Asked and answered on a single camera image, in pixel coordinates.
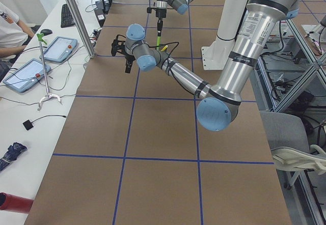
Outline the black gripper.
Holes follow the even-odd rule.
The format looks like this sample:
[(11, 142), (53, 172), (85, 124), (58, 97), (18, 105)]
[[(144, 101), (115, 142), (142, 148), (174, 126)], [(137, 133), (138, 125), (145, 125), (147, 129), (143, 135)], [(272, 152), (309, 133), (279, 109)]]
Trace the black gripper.
[(126, 58), (126, 63), (125, 63), (125, 73), (130, 73), (131, 72), (131, 63), (135, 61), (135, 57), (132, 54), (128, 54), (125, 52), (125, 58)]
[(167, 16), (167, 9), (166, 8), (155, 8), (155, 16), (158, 18), (157, 21), (157, 32), (161, 33), (163, 28), (163, 18), (166, 18)]

